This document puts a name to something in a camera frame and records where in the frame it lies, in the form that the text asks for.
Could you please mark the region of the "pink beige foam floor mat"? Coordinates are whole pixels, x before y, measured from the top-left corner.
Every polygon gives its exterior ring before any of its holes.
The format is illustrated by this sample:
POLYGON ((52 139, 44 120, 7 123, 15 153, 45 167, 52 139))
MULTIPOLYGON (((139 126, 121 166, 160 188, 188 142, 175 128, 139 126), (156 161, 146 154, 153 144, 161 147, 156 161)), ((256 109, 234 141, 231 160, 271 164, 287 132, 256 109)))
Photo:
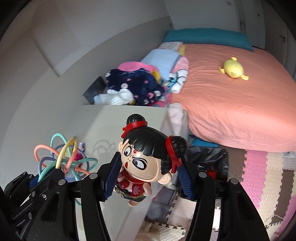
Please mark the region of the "pink beige foam floor mat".
MULTIPOLYGON (((295 155, 226 148, 228 177, 236 178, 257 208, 271 240, 278 240, 295 212, 295 155)), ((185 234, 195 202, 163 187, 152 200, 145 221, 161 240, 185 234)))

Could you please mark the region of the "colourful ring rattle ball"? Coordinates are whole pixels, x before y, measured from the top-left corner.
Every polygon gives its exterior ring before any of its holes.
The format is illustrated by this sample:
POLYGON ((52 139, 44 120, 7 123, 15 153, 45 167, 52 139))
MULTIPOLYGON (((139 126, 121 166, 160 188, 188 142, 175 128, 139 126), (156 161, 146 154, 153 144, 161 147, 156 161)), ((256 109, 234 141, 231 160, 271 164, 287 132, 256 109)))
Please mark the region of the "colourful ring rattle ball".
POLYGON ((69 182, 80 181, 90 175, 98 160, 86 157, 84 151, 84 143, 79 143, 75 137, 67 140, 61 133, 53 134, 49 145, 39 144, 34 148, 38 182, 56 168, 63 171, 69 182))

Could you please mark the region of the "navy patterned blanket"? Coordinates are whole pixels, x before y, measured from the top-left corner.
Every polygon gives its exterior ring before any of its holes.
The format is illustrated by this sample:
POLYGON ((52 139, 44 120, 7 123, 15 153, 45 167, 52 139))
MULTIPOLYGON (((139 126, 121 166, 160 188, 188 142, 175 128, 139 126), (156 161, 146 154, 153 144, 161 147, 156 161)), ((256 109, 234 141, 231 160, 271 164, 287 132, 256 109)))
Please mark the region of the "navy patterned blanket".
POLYGON ((135 71, 112 69, 106 74, 108 89, 114 91, 129 90, 135 105, 149 105, 158 101, 165 93, 151 73, 140 68, 135 71))

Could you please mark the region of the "black haired doll figure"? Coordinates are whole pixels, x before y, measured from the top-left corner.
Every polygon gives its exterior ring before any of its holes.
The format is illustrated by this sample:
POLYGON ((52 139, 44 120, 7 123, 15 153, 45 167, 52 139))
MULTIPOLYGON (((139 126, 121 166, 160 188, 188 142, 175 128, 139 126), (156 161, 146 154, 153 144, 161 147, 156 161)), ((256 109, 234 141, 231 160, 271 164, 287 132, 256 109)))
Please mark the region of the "black haired doll figure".
POLYGON ((181 136, 167 136, 149 127, 137 113, 127 118, 122 131, 118 145, 122 165, 114 190, 135 207, 151 196, 152 183, 170 183, 172 174, 182 165, 188 143, 181 136))

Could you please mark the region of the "teal pillow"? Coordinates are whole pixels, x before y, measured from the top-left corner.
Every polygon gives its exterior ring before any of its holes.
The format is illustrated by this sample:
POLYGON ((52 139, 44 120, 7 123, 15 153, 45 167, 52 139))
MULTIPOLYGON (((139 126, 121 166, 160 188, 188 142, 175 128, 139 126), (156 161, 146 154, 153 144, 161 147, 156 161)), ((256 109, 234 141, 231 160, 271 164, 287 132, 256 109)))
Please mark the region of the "teal pillow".
POLYGON ((165 35, 163 42, 183 42, 184 44, 213 44, 253 51, 253 47, 245 34, 218 28, 170 30, 165 35))

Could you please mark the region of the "black trash bag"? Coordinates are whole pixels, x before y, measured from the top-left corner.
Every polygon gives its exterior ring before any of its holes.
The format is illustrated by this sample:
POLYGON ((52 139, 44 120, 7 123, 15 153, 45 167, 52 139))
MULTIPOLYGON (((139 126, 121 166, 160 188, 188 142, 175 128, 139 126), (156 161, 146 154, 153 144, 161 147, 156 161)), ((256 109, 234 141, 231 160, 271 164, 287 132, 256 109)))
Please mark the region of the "black trash bag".
POLYGON ((220 147, 189 147, 187 161, 218 181, 228 180, 228 152, 220 147))

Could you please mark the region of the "light blue folded blanket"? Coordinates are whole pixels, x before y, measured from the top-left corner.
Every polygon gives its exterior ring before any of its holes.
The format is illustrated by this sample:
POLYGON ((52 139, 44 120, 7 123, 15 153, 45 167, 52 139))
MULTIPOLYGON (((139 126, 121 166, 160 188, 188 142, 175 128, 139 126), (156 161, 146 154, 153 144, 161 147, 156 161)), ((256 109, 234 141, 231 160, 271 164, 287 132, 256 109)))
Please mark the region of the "light blue folded blanket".
POLYGON ((177 51, 153 49, 144 57, 144 59, 142 59, 141 63, 155 66, 160 72, 161 79, 163 81, 168 81, 170 78, 170 72, 180 57, 181 56, 177 51))

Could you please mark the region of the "black box by wall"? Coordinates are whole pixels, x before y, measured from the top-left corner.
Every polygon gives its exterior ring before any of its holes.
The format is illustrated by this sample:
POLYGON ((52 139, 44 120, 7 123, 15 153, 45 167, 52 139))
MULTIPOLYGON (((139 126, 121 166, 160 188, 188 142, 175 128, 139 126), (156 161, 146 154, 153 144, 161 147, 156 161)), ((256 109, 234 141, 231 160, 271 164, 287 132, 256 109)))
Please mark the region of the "black box by wall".
POLYGON ((83 93, 83 96, 86 98, 89 104, 94 104, 94 97, 103 94, 107 88, 106 82, 104 79, 99 76, 83 93))

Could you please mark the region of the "yellow duck plush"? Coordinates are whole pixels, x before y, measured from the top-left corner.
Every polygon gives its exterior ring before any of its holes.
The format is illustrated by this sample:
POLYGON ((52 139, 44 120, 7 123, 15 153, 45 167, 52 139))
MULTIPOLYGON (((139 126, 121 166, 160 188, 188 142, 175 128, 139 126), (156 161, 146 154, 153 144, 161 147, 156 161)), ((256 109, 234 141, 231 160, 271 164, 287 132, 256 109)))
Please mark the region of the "yellow duck plush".
POLYGON ((227 74, 230 78, 248 80, 249 76, 244 75, 244 69, 242 65, 237 61, 237 58, 231 57, 226 60, 222 68, 218 68, 222 74, 227 74))

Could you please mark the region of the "pink white cloth bundle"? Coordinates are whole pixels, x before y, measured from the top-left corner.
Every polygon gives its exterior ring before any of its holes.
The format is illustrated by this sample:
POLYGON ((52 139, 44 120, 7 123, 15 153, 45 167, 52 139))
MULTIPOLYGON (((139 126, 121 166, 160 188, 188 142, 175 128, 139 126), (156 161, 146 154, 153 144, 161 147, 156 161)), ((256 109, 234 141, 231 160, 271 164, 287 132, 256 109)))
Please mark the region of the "pink white cloth bundle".
POLYGON ((189 72, 189 61, 186 57, 181 57, 169 75, 167 85, 170 93, 180 93, 189 72))

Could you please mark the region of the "pink bed mattress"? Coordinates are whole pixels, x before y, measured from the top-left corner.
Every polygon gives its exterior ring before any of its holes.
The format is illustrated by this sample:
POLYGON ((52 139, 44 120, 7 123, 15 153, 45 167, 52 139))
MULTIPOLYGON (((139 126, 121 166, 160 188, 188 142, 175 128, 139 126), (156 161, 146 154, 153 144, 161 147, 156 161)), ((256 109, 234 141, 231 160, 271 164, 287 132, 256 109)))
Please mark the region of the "pink bed mattress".
POLYGON ((295 81, 267 51, 210 44, 187 44, 188 77, 171 96, 188 113, 191 132, 228 147, 295 150, 295 81), (231 57, 248 80, 222 74, 231 57))

